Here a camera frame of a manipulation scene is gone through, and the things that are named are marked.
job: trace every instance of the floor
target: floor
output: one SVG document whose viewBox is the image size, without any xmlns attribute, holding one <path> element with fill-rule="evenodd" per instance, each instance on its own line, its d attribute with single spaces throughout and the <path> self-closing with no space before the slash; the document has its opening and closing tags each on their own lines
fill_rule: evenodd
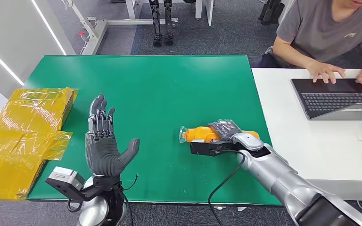
<svg viewBox="0 0 362 226">
<path fill-rule="evenodd" d="M 74 50 L 84 45 L 78 32 L 81 23 L 59 0 L 48 0 Z M 125 4 L 111 4 L 110 0 L 77 0 L 85 16 L 104 19 L 127 18 Z M 175 45 L 155 48 L 151 26 L 111 26 L 102 42 L 99 54 L 156 55 L 156 54 L 247 54 L 250 61 L 261 54 L 274 40 L 277 25 L 261 26 L 257 21 L 262 4 L 257 0 L 217 0 L 212 27 L 207 26 L 206 13 L 200 21 L 193 17 L 191 4 L 175 4 L 173 16 L 180 22 L 174 27 Z M 151 18 L 149 5 L 137 6 L 137 15 Z M 358 50 L 336 59 L 336 65 L 360 67 Z M 356 202 L 349 202 L 358 208 Z M 283 207 L 249 206 L 238 212 L 235 206 L 216 210 L 226 226 L 291 226 L 292 221 Z M 214 216 L 207 206 L 132 204 L 135 226 L 213 226 Z M 76 225 L 77 213 L 70 213 L 64 203 L 0 201 L 0 226 L 70 226 Z M 128 226 L 129 219 L 123 224 Z"/>
</svg>

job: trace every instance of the plastic bottle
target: plastic bottle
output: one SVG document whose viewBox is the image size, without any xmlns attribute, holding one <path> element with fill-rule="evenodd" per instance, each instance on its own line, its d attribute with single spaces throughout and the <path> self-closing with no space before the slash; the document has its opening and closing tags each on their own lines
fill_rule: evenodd
<svg viewBox="0 0 362 226">
<path fill-rule="evenodd" d="M 259 138 L 259 134 L 254 131 L 242 131 L 244 133 L 250 133 L 253 136 Z M 218 135 L 210 127 L 199 126 L 194 129 L 187 129 L 184 126 L 180 129 L 180 135 L 178 141 L 180 143 L 192 142 L 193 140 L 204 140 L 205 143 L 211 143 L 220 141 Z"/>
</svg>

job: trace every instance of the green table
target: green table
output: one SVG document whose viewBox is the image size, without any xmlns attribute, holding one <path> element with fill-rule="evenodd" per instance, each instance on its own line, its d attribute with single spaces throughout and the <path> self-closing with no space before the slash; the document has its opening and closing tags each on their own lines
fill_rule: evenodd
<svg viewBox="0 0 362 226">
<path fill-rule="evenodd" d="M 26 88 L 79 90 L 63 131 L 73 132 L 60 161 L 48 161 L 28 199 L 64 199 L 45 183 L 55 166 L 91 176 L 84 157 L 88 109 L 99 93 L 116 108 L 115 135 L 120 151 L 133 137 L 140 149 L 122 173 L 130 201 L 207 202 L 210 192 L 237 165 L 234 154 L 192 155 L 178 142 L 181 126 L 195 128 L 233 119 L 271 143 L 246 56 L 45 56 Z M 213 202 L 279 204 L 251 175 L 239 170 Z"/>
</svg>

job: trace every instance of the man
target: man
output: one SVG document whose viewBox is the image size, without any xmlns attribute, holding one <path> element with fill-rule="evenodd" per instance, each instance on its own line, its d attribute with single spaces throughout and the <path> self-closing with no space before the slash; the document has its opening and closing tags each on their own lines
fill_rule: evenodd
<svg viewBox="0 0 362 226">
<path fill-rule="evenodd" d="M 257 67 L 302 67 L 313 82 L 335 83 L 334 72 L 345 77 L 345 70 L 323 62 L 356 46 L 362 50 L 362 0 L 296 0 Z"/>
</svg>

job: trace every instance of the black power cord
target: black power cord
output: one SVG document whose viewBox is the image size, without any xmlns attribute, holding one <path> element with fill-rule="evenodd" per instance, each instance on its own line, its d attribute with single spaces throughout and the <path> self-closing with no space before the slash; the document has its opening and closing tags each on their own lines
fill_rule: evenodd
<svg viewBox="0 0 362 226">
<path fill-rule="evenodd" d="M 240 152 L 240 151 L 233 151 L 233 150 L 221 150 L 222 152 L 229 152 L 229 153 L 239 153 L 242 155 L 242 161 L 238 164 L 238 166 L 235 167 L 235 169 L 210 193 L 209 198 L 207 199 L 207 202 L 209 203 L 209 207 L 213 212 L 213 215 L 216 217 L 217 222 L 219 223 L 220 226 L 222 226 L 222 223 L 220 221 L 220 219 L 218 218 L 216 212 L 214 211 L 214 207 L 211 203 L 211 199 L 212 196 L 214 195 L 215 192 L 217 192 L 218 189 L 220 189 L 225 182 L 227 182 L 238 170 L 239 168 L 241 168 L 241 166 L 243 165 L 243 163 L 245 162 L 246 156 Z"/>
<path fill-rule="evenodd" d="M 127 188 L 127 189 L 123 189 L 123 191 L 127 191 L 127 190 L 129 190 L 130 188 L 132 188 L 132 186 L 134 186 L 135 182 L 137 182 L 137 179 L 138 179 L 138 174 L 135 175 L 135 180 L 134 180 L 134 182 L 132 183 L 132 185 L 131 185 L 129 188 Z M 130 206 L 130 203 L 128 203 L 128 199 L 127 199 L 127 197 L 125 196 L 124 193 L 123 193 L 123 198 L 125 199 L 125 203 L 127 204 L 128 210 L 130 211 L 131 226 L 134 226 L 134 219 L 133 219 L 133 217 L 132 217 L 131 206 Z"/>
<path fill-rule="evenodd" d="M 78 207 L 75 208 L 75 209 L 73 209 L 73 208 L 71 207 L 71 205 L 70 205 L 71 201 L 72 201 L 71 199 L 68 199 L 68 200 L 67 200 L 67 210 L 69 210 L 69 212 L 71 212 L 71 213 L 75 213 L 75 212 L 80 211 L 80 210 L 81 210 L 81 207 L 82 207 L 82 201 L 74 200 L 74 201 L 77 201 L 78 204 L 79 204 Z"/>
</svg>

